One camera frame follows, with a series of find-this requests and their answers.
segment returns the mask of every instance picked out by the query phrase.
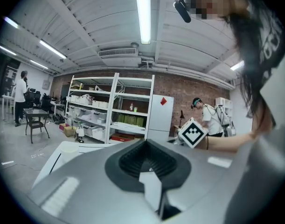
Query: brick wall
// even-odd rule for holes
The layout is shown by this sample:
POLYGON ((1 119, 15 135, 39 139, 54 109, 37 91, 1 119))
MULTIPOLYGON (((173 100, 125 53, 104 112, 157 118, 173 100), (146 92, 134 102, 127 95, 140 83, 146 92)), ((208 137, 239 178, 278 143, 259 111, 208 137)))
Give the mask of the brick wall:
MULTIPOLYGON (((166 95, 174 97, 174 110, 171 123, 170 134, 173 134, 173 125, 179 125, 181 110, 183 110, 185 120, 184 124, 189 118, 194 117, 197 121, 202 123, 202 111, 197 109, 191 109, 192 100, 195 97, 199 97, 206 104, 215 106, 215 98, 224 97, 229 99, 229 91, 219 88, 215 85, 190 79, 188 77, 181 77, 177 75, 164 74, 159 72, 149 71, 121 71, 121 70, 98 70, 88 71, 75 74, 75 77, 110 77, 114 76, 114 73, 119 73, 120 77, 133 77, 133 78, 151 78, 151 75, 155 75, 155 83, 153 93, 155 95, 166 95)), ((61 87, 63 84, 67 84, 71 81, 73 75, 65 75, 55 77, 51 86, 50 94, 54 93, 54 96, 59 97, 61 93, 61 87)), ((137 92, 129 88, 126 92, 137 92)), ((123 109, 130 106, 131 102, 124 100, 123 109)), ((146 104, 139 104, 134 102, 134 106, 138 107, 140 112, 143 112, 147 107, 146 104)))

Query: ceiling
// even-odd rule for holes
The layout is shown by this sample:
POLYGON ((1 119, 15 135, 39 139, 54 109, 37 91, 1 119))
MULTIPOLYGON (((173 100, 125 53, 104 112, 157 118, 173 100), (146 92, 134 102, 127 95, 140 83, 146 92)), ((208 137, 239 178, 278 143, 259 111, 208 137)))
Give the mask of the ceiling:
POLYGON ((199 20, 194 15, 191 23, 185 23, 173 2, 151 0, 151 44, 143 45, 136 0, 21 0, 8 16, 21 28, 5 22, 0 44, 20 59, 37 61, 60 75, 107 68, 98 51, 137 42, 139 53, 154 60, 150 69, 191 72, 195 78, 227 86, 224 82, 236 77, 230 66, 239 61, 231 29, 223 21, 199 20), (40 45, 40 39, 68 58, 61 60, 40 45))

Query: red sticker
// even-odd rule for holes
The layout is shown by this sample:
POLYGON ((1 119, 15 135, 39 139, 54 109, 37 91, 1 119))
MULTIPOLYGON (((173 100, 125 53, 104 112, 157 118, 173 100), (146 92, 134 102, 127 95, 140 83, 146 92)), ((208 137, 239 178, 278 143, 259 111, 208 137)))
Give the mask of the red sticker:
POLYGON ((166 102, 167 102, 167 100, 163 97, 163 99, 161 100, 161 105, 165 105, 166 104, 166 102))

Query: ceiling light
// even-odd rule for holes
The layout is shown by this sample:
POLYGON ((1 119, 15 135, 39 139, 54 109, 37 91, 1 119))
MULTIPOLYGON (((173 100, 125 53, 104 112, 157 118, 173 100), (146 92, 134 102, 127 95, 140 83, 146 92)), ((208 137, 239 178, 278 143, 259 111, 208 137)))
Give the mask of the ceiling light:
POLYGON ((48 45, 46 42, 44 42, 43 40, 40 40, 40 44, 42 44, 44 47, 48 48, 50 51, 54 52, 55 54, 57 54, 58 56, 60 56, 62 59, 66 59, 67 57, 65 55, 63 55, 62 53, 60 53, 59 51, 55 50, 53 47, 51 47, 50 45, 48 45))
POLYGON ((14 53, 14 52, 12 52, 12 51, 10 51, 10 50, 8 50, 8 49, 2 47, 2 46, 0 46, 0 48, 3 49, 3 50, 5 50, 5 51, 8 52, 8 53, 11 53, 11 54, 14 55, 14 56, 17 55, 16 53, 14 53))
POLYGON ((8 23, 11 24, 14 28, 18 28, 18 24, 14 22, 13 20, 9 19, 8 17, 5 17, 4 20, 8 23))
POLYGON ((238 64, 231 67, 232 70, 236 70, 240 67, 244 66, 244 61, 239 62, 238 64))
POLYGON ((151 0, 136 0, 142 44, 151 43, 151 0))
POLYGON ((30 60, 30 61, 31 61, 32 63, 36 64, 36 65, 39 65, 39 66, 42 66, 42 67, 45 68, 45 69, 48 69, 48 67, 43 66, 43 65, 39 64, 38 62, 34 62, 33 60, 30 60))

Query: refrigerator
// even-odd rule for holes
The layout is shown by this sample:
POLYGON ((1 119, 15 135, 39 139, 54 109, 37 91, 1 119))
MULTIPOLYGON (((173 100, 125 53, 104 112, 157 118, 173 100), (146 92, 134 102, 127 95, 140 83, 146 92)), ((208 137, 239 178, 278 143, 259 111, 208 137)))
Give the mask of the refrigerator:
POLYGON ((153 95, 147 138, 167 141, 171 126, 174 98, 153 95))

